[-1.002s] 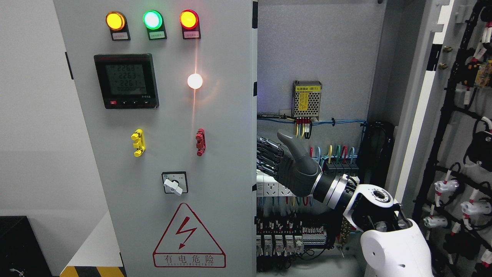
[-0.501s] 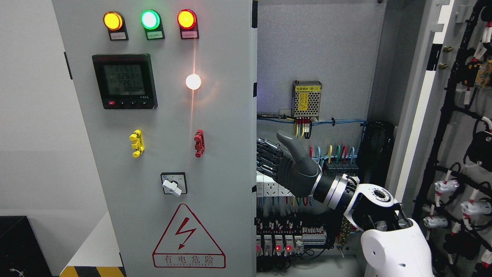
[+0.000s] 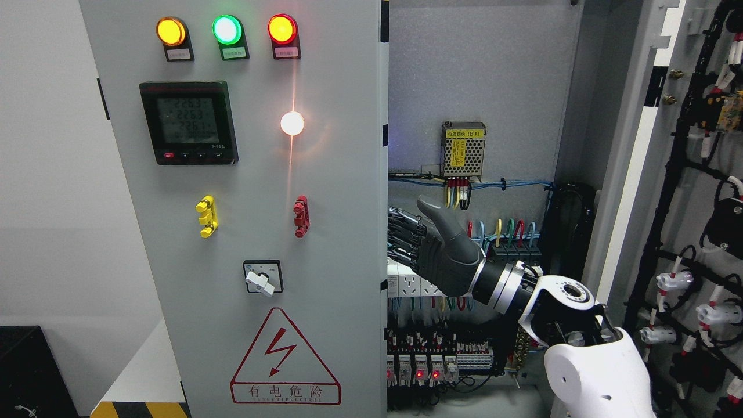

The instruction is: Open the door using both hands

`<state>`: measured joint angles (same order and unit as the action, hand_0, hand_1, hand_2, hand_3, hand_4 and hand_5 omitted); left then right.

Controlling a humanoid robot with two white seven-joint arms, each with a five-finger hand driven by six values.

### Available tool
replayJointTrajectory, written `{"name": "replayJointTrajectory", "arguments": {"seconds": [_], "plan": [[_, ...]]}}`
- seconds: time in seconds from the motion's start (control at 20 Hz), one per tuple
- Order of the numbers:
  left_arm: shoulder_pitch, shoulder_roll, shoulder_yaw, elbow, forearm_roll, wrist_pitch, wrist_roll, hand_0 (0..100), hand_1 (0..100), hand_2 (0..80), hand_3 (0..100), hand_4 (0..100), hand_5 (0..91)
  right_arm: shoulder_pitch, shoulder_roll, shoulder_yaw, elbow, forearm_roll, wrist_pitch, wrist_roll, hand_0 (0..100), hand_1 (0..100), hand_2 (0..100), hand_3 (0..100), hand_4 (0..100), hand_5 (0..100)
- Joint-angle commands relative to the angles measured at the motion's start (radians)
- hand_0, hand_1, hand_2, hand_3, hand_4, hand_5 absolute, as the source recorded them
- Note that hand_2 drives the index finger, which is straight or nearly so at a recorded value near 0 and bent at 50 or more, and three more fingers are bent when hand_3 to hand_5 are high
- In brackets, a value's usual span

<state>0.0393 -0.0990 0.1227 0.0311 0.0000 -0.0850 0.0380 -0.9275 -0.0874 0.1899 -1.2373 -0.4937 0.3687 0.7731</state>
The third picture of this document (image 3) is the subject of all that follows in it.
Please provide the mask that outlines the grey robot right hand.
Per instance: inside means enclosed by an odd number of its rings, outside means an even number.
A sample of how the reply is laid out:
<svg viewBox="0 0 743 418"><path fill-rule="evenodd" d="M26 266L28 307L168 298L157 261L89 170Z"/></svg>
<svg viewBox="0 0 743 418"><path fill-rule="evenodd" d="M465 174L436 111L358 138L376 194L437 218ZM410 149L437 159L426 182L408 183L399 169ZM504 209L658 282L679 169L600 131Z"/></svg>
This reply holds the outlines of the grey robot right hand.
<svg viewBox="0 0 743 418"><path fill-rule="evenodd" d="M467 236L453 211L426 196L416 201L422 216L388 208L387 255L407 265L446 296L476 294L485 256Z"/></svg>

